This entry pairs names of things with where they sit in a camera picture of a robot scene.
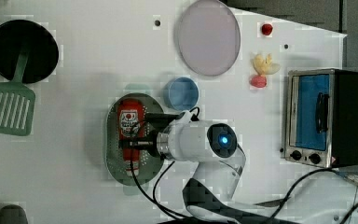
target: blue bowl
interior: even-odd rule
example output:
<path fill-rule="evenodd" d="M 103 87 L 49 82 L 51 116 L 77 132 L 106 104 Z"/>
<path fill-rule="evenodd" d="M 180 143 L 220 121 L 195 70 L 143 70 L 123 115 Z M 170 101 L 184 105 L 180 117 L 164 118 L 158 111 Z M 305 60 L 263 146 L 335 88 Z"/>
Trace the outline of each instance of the blue bowl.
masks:
<path fill-rule="evenodd" d="M 190 110 L 199 100 L 199 88 L 188 77 L 170 81 L 164 90 L 165 104 L 175 110 Z"/>

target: oven knob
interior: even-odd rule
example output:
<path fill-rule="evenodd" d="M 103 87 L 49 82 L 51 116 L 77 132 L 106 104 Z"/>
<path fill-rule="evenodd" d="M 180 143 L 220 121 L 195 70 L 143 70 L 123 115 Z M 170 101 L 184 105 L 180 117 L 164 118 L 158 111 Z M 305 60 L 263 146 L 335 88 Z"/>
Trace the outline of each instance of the oven knob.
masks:
<path fill-rule="evenodd" d="M 290 156 L 293 158 L 293 160 L 299 161 L 301 159 L 301 152 L 296 150 L 292 154 L 290 154 Z"/>
<path fill-rule="evenodd" d="M 312 154 L 309 156 L 309 158 L 313 164 L 318 164 L 319 162 L 321 162 L 321 157 L 318 154 Z"/>

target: oven handle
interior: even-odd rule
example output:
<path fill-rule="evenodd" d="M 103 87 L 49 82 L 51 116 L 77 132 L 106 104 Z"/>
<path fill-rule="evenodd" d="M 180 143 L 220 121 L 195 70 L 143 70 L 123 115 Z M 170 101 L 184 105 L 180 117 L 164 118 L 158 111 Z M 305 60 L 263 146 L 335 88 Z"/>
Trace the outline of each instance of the oven handle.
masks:
<path fill-rule="evenodd" d="M 322 133 L 327 131 L 327 116 L 328 116 L 328 94 L 319 92 L 318 100 L 316 101 L 315 122 L 316 132 Z"/>

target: white tabletop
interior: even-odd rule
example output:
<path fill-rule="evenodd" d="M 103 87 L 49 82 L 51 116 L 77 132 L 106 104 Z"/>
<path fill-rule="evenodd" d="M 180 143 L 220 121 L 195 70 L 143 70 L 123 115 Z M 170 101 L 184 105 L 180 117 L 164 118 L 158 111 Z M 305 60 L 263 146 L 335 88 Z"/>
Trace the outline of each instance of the white tabletop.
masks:
<path fill-rule="evenodd" d="M 192 2 L 12 0 L 0 6 L 0 23 L 41 23 L 61 53 L 54 75 L 29 85 L 37 97 L 32 134 L 0 134 L 0 203 L 23 206 L 31 223 L 167 220 L 137 188 L 123 187 L 107 173 L 104 119 L 129 83 L 147 84 L 164 111 L 173 112 L 161 88 L 180 76 L 197 81 L 202 119 L 235 123 L 247 156 L 235 200 L 277 199 L 312 169 L 281 159 L 285 77 L 292 69 L 341 68 L 344 35 L 232 9 L 241 29 L 239 58 L 222 76 L 204 77 L 186 67 L 174 44 L 175 22 Z M 271 37 L 258 32 L 265 21 L 274 26 Z M 257 53 L 271 53 L 282 66 L 263 90 L 249 85 Z M 183 211 L 182 188 L 196 167 L 177 162 L 166 174 L 159 191 L 164 204 Z"/>

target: black frying pan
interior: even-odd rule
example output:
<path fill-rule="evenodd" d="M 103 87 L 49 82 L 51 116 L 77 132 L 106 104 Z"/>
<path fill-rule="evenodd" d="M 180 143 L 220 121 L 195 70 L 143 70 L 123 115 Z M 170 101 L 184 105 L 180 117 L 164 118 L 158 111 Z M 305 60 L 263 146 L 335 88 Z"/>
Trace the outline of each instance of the black frying pan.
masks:
<path fill-rule="evenodd" d="M 59 60 L 53 36 L 41 25 L 24 20 L 0 25 L 0 74 L 11 80 L 23 41 L 29 41 L 31 51 L 22 83 L 35 83 L 48 77 Z"/>

